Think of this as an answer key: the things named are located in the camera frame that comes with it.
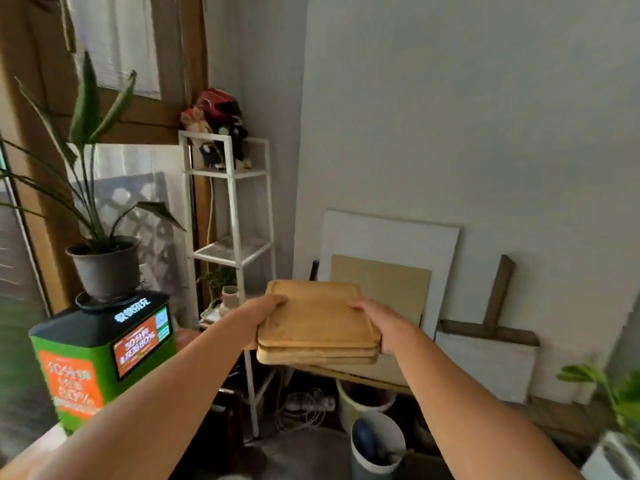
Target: white metal shelf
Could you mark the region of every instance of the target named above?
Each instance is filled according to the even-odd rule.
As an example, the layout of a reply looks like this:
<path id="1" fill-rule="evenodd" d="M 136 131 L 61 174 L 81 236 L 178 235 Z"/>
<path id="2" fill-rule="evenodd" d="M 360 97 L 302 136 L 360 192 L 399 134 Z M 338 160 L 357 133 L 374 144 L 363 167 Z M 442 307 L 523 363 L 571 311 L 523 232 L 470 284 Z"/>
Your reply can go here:
<path id="1" fill-rule="evenodd" d="M 235 160 L 233 154 L 232 138 L 229 135 L 219 135 L 210 133 L 193 133 L 189 131 L 178 132 L 180 145 L 184 154 L 184 208 L 187 236 L 187 266 L 189 272 L 189 293 L 191 295 L 191 314 L 197 319 L 198 316 L 198 293 L 196 290 L 196 272 L 195 260 L 204 260 L 214 262 L 226 266 L 236 268 L 236 279 L 238 286 L 238 295 L 240 302 L 246 299 L 244 290 L 244 267 L 251 263 L 254 259 L 269 251 L 271 257 L 271 279 L 276 279 L 276 251 L 275 251 L 275 233 L 273 231 L 273 202 L 271 199 L 271 155 L 269 141 L 262 138 L 245 138 L 248 144 L 257 144 L 262 146 L 264 152 L 264 169 L 240 170 L 235 168 Z M 221 171 L 214 168 L 193 168 L 193 160 L 191 158 L 191 145 L 202 144 L 202 141 L 221 141 L 224 146 L 225 167 L 226 170 Z M 210 178 L 224 178 L 227 181 L 227 190 L 229 192 L 229 213 L 231 220 L 231 235 L 208 244 L 207 246 L 194 250 L 193 249 L 193 202 L 192 202 L 192 176 L 201 175 Z M 269 212 L 269 238 L 261 239 L 259 237 L 240 236 L 240 223 L 237 202 L 237 186 L 236 181 L 240 178 L 249 177 L 266 177 L 267 204 Z M 272 371 L 256 393 L 256 387 L 253 383 L 253 369 L 251 364 L 251 353 L 244 351 L 244 367 L 246 370 L 247 389 L 249 393 L 249 404 L 251 406 L 251 423 L 253 435 L 258 436 L 258 414 L 257 403 L 260 401 L 269 383 L 275 375 Z"/>
<path id="2" fill-rule="evenodd" d="M 240 262 L 236 262 L 233 236 L 228 235 L 193 252 L 193 257 L 203 261 L 233 266 L 245 267 L 254 259 L 271 249 L 273 242 L 260 237 L 242 237 L 240 239 Z"/>

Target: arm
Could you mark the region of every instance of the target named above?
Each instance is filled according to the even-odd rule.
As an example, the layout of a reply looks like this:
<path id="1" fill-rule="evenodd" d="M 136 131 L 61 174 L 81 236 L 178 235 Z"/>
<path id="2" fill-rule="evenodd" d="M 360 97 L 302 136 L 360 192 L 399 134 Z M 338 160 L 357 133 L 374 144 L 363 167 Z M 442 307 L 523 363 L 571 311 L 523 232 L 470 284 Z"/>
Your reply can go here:
<path id="1" fill-rule="evenodd" d="M 244 346 L 286 297 L 230 312 L 76 431 L 37 480 L 166 479 Z"/>
<path id="2" fill-rule="evenodd" d="M 456 480 L 579 480 L 578 470 L 530 421 L 498 401 L 418 327 L 372 299 L 363 309 L 396 356 Z"/>

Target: red helmet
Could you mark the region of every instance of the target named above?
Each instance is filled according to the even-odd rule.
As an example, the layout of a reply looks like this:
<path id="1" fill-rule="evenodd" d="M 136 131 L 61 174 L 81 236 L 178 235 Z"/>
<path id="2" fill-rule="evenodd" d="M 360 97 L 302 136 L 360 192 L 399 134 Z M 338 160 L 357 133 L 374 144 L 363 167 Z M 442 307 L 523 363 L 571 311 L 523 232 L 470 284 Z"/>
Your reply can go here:
<path id="1" fill-rule="evenodd" d="M 204 111 L 207 119 L 219 125 L 241 124 L 242 112 L 238 101 L 222 89 L 209 88 L 200 94 L 196 107 Z"/>

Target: small green plant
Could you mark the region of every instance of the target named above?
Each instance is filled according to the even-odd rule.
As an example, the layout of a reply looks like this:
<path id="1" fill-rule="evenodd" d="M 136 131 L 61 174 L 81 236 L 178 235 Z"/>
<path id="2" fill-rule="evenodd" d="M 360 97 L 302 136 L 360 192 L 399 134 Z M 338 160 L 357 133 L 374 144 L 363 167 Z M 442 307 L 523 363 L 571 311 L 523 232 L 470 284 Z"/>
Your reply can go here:
<path id="1" fill-rule="evenodd" d="M 603 371 L 587 363 L 567 365 L 556 377 L 565 382 L 592 383 L 602 387 L 620 431 L 640 447 L 640 438 L 634 427 L 634 423 L 640 422 L 640 371 L 629 373 L 619 386 L 613 386 Z"/>
<path id="2" fill-rule="evenodd" d="M 70 21 L 68 6 L 66 0 L 59 0 L 62 8 L 63 25 L 65 30 L 65 39 L 67 41 L 67 49 L 71 53 L 75 53 L 75 33 L 73 24 Z M 66 175 L 60 173 L 54 168 L 46 158 L 31 153 L 27 149 L 0 138 L 3 143 L 12 146 L 40 163 L 52 177 L 55 177 L 60 183 L 68 188 L 73 198 L 77 202 L 74 204 L 68 196 L 60 193 L 56 189 L 48 187 L 34 178 L 25 175 L 12 173 L 7 169 L 0 168 L 0 179 L 9 178 L 13 181 L 20 182 L 28 187 L 40 192 L 58 202 L 64 209 L 71 212 L 74 217 L 84 226 L 87 233 L 85 243 L 88 251 L 92 254 L 102 254 L 118 250 L 120 243 L 117 240 L 116 229 L 122 219 L 133 209 L 138 208 L 146 210 L 160 219 L 171 222 L 174 226 L 184 230 L 184 228 L 175 220 L 175 218 L 167 209 L 162 201 L 139 201 L 129 209 L 126 209 L 111 226 L 111 229 L 105 229 L 100 221 L 95 201 L 95 145 L 100 138 L 105 135 L 118 122 L 122 115 L 129 108 L 134 98 L 134 88 L 136 85 L 136 72 L 132 71 L 123 90 L 118 94 L 116 100 L 108 110 L 104 118 L 100 118 L 100 97 L 98 83 L 93 69 L 91 56 L 88 52 L 84 52 L 81 73 L 79 74 L 79 87 L 76 99 L 76 108 L 71 120 L 71 128 L 68 138 L 62 135 L 52 115 L 44 108 L 43 105 L 37 103 L 35 97 L 20 81 L 20 92 L 27 98 L 29 103 L 38 113 L 49 136 L 51 137 L 57 151 L 68 164 L 69 169 L 73 173 L 76 185 L 69 182 Z M 70 144 L 75 145 L 76 151 L 73 151 Z M 76 162 L 80 161 L 81 174 L 78 175 L 76 170 Z M 19 209 L 42 217 L 41 214 L 30 209 L 17 207 L 9 203 L 0 203 L 6 207 Z"/>
<path id="3" fill-rule="evenodd" d="M 211 297 L 219 297 L 225 286 L 237 286 L 236 268 L 219 265 L 215 271 L 208 271 L 197 279 L 204 281 L 209 287 Z"/>

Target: black top panel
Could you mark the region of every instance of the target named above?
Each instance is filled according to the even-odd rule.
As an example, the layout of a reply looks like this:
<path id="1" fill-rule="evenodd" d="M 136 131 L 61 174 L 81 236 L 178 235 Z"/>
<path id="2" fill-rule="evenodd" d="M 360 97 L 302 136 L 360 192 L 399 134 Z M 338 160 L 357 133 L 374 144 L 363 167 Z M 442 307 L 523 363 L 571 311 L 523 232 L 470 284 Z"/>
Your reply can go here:
<path id="1" fill-rule="evenodd" d="M 121 338 L 169 302 L 169 295 L 139 291 L 124 306 L 88 312 L 74 306 L 29 330 L 29 336 L 76 347 L 100 347 Z"/>

